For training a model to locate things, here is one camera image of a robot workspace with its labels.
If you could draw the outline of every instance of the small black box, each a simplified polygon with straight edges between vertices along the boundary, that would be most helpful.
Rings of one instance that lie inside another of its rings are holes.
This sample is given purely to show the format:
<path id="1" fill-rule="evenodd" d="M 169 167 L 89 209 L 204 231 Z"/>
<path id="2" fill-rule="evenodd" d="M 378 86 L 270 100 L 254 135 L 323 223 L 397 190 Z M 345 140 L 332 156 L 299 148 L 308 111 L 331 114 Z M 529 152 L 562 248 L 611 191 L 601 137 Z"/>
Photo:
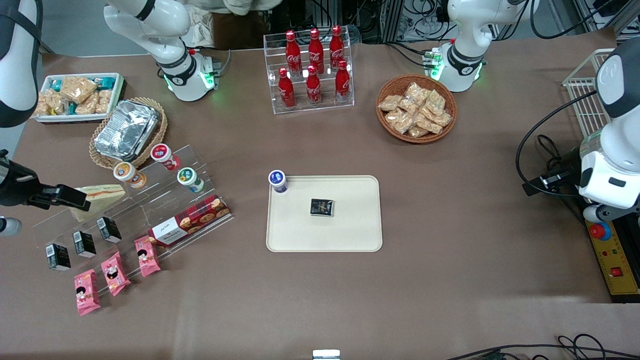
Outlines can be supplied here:
<path id="1" fill-rule="evenodd" d="M 50 269 L 64 271 L 71 268 L 71 260 L 69 260 L 69 252 L 66 247 L 51 244 L 46 247 L 46 251 Z"/>
<path id="2" fill-rule="evenodd" d="M 316 217 L 332 217 L 333 200 L 311 199 L 311 215 Z"/>
<path id="3" fill-rule="evenodd" d="M 100 229 L 100 235 L 102 238 L 112 243 L 117 243 L 122 240 L 122 235 L 118 231 L 116 222 L 108 217 L 101 217 L 98 219 L 98 228 Z"/>
<path id="4" fill-rule="evenodd" d="M 82 231 L 74 232 L 74 245 L 76 246 L 76 254 L 90 258 L 96 255 L 95 244 L 91 234 Z"/>

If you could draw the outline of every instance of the acrylic display stand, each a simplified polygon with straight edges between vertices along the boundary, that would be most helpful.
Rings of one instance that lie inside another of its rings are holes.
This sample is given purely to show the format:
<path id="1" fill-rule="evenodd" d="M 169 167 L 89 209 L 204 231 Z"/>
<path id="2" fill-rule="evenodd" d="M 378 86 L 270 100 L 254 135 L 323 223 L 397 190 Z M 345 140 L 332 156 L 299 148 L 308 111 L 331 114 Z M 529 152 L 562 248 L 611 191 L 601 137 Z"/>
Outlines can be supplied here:
<path id="1" fill-rule="evenodd" d="M 287 57 L 285 55 L 285 46 L 287 39 L 285 34 L 264 35 L 264 60 L 267 64 L 267 79 L 269 81 L 269 91 L 271 92 L 271 105 L 274 114 L 292 113 L 295 111 L 307 111 L 327 108 L 339 108 L 343 106 L 353 106 L 355 103 L 354 83 L 353 83 L 353 62 L 351 59 L 351 39 L 349 37 L 349 29 L 347 26 L 342 27 L 342 42 L 344 43 L 344 59 L 347 60 L 347 71 L 350 76 L 349 84 L 349 100 L 347 102 L 338 102 L 335 98 L 335 73 L 331 70 L 331 62 L 329 58 L 329 43 L 331 42 L 331 28 L 320 29 L 320 42 L 324 49 L 324 74 L 319 74 L 320 87 L 322 93 L 322 103 L 318 106 L 309 106 L 307 98 L 308 77 L 307 67 L 309 66 L 308 44 L 311 41 L 309 30 L 296 31 L 296 41 L 300 46 L 300 58 L 302 59 L 302 78 L 291 78 L 293 83 L 293 91 L 296 96 L 296 107 L 287 110 L 284 108 L 282 99 L 280 98 L 280 90 L 278 81 L 280 75 L 278 70 L 281 67 L 289 69 Z"/>
<path id="2" fill-rule="evenodd" d="M 128 184 L 122 183 L 127 195 L 121 197 L 107 209 L 95 214 L 91 219 L 80 223 L 67 208 L 34 226 L 40 237 L 47 241 L 46 245 L 57 243 L 67 248 L 71 260 L 71 269 L 62 271 L 62 274 L 69 276 L 72 280 L 76 275 L 94 269 L 97 275 L 98 288 L 100 288 L 100 294 L 102 295 L 108 290 L 100 269 L 100 264 L 103 261 L 110 258 L 116 251 L 120 251 L 122 266 L 126 270 L 127 276 L 135 276 L 140 272 L 140 267 L 134 240 L 146 235 L 147 231 L 155 225 L 215 193 L 211 178 L 205 168 L 206 164 L 193 152 L 190 145 L 176 150 L 174 154 L 180 158 L 180 168 L 193 168 L 198 173 L 198 176 L 205 181 L 205 187 L 202 192 L 191 192 L 188 187 L 177 182 L 177 171 L 168 171 L 162 164 L 153 163 L 140 170 L 147 176 L 147 184 L 142 189 L 134 189 Z M 106 182 L 117 183 L 118 181 L 108 179 Z M 111 243 L 102 239 L 96 223 L 96 220 L 100 217 L 109 217 L 116 222 L 122 235 L 122 240 L 118 243 Z M 229 213 L 215 222 L 210 222 L 201 230 L 173 247 L 156 246 L 158 259 L 162 260 L 171 256 L 232 218 L 233 215 Z M 84 258 L 76 254 L 73 241 L 73 233 L 76 231 L 82 231 L 93 236 L 97 252 L 94 257 Z M 42 257 L 42 261 L 46 262 L 44 251 Z"/>

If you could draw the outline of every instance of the bottle cap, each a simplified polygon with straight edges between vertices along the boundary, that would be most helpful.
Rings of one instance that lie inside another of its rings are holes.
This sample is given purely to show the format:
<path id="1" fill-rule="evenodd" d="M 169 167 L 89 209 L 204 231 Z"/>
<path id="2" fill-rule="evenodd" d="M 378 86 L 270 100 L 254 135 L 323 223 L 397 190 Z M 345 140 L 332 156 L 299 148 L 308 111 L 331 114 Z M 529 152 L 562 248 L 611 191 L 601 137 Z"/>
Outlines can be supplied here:
<path id="1" fill-rule="evenodd" d="M 178 171 L 178 182 L 184 186 L 191 186 L 198 180 L 198 174 L 190 168 L 182 168 Z"/>
<path id="2" fill-rule="evenodd" d="M 113 168 L 113 177 L 120 181 L 128 181 L 136 174 L 136 168 L 132 163 L 123 161 Z"/>
<path id="3" fill-rule="evenodd" d="M 164 163 L 171 158 L 171 149 L 163 143 L 159 143 L 151 148 L 151 158 L 159 163 Z"/>
<path id="4" fill-rule="evenodd" d="M 269 184 L 280 186 L 287 181 L 287 177 L 281 170 L 274 170 L 269 173 Z"/>

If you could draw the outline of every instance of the wicker basket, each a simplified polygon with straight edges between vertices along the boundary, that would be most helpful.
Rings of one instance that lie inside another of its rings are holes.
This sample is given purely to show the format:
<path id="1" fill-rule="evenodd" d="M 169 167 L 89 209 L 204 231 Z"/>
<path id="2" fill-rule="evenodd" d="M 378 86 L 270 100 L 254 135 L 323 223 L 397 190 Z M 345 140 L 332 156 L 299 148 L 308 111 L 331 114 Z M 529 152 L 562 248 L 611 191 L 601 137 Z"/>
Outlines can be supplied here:
<path id="1" fill-rule="evenodd" d="M 166 120 L 166 114 L 164 114 L 164 110 L 162 109 L 162 106 L 160 106 L 160 104 L 158 104 L 157 101 L 148 99 L 146 97 L 134 97 L 133 99 L 131 99 L 131 101 L 135 101 L 135 102 L 139 102 L 140 104 L 151 106 L 152 108 L 158 111 L 158 114 L 160 114 L 160 124 L 157 125 L 156 129 L 154 130 L 154 133 L 151 135 L 151 141 L 149 141 L 144 151 L 140 153 L 140 156 L 138 156 L 137 159 L 131 162 L 133 166 L 138 168 L 142 164 L 144 164 L 144 162 L 147 159 L 149 159 L 149 157 L 151 156 L 151 148 L 153 148 L 153 146 L 162 142 L 164 138 L 164 133 L 166 132 L 167 120 Z M 102 129 L 104 129 L 104 127 L 109 122 L 110 118 L 111 118 L 111 114 L 109 114 L 107 118 L 100 123 L 100 126 L 98 126 L 98 128 L 93 132 L 93 136 L 89 141 L 89 155 L 91 156 L 91 159 L 93 160 L 93 162 L 98 164 L 99 166 L 102 166 L 108 169 L 113 169 L 120 162 L 120 160 L 102 155 L 101 153 L 95 150 L 95 144 L 94 144 L 95 138 L 102 131 Z"/>
<path id="2" fill-rule="evenodd" d="M 420 87 L 428 90 L 435 89 L 446 100 L 445 110 L 451 115 L 451 122 L 449 123 L 449 125 L 444 127 L 440 134 L 429 133 L 419 138 L 412 138 L 410 136 L 402 135 L 401 133 L 393 130 L 391 126 L 389 126 L 387 120 L 385 120 L 385 113 L 377 106 L 377 104 L 381 103 L 388 95 L 404 95 L 404 92 L 409 87 L 409 84 L 411 82 L 415 82 L 416 84 L 420 85 Z M 443 84 L 425 75 L 406 74 L 398 76 L 397 78 L 393 78 L 387 81 L 387 83 L 382 86 L 382 89 L 380 89 L 380 92 L 378 93 L 378 101 L 376 102 L 376 113 L 378 114 L 378 120 L 380 120 L 380 124 L 382 124 L 382 126 L 396 138 L 410 143 L 428 143 L 436 141 L 437 139 L 445 136 L 449 131 L 451 131 L 458 118 L 458 106 L 456 105 L 456 100 L 453 98 L 453 94 Z"/>

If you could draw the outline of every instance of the coca-cola bottle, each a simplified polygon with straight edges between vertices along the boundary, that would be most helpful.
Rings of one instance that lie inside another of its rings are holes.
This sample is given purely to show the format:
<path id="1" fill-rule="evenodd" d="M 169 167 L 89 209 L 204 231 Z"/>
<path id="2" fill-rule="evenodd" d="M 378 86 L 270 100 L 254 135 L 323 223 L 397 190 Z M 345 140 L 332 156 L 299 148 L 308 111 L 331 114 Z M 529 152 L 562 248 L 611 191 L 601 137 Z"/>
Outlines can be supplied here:
<path id="1" fill-rule="evenodd" d="M 309 65 L 307 70 L 309 71 L 309 77 L 307 78 L 307 96 L 309 98 L 309 106 L 315 108 L 322 102 L 320 79 L 318 79 L 315 66 Z"/>
<path id="2" fill-rule="evenodd" d="M 335 99 L 338 102 L 349 101 L 349 72 L 347 60 L 338 61 L 338 73 L 335 75 Z"/>
<path id="3" fill-rule="evenodd" d="M 296 43 L 296 34 L 293 30 L 289 30 L 286 33 L 287 48 L 285 49 L 285 55 L 287 56 L 287 64 L 289 65 L 289 71 L 291 71 L 292 78 L 302 77 L 302 59 L 300 58 L 300 46 Z"/>
<path id="4" fill-rule="evenodd" d="M 311 29 L 309 62 L 316 68 L 318 74 L 324 74 L 324 49 L 320 42 L 320 31 L 318 29 Z"/>
<path id="5" fill-rule="evenodd" d="M 333 37 L 329 43 L 329 57 L 331 59 L 331 71 L 338 71 L 338 62 L 344 58 L 344 44 L 342 43 L 342 28 L 340 25 L 334 25 L 331 28 Z"/>
<path id="6" fill-rule="evenodd" d="M 287 69 L 281 67 L 278 72 L 280 73 L 278 88 L 280 89 L 282 103 L 285 109 L 291 110 L 296 106 L 296 96 L 293 94 L 293 83 L 291 83 L 291 79 L 287 77 Z"/>

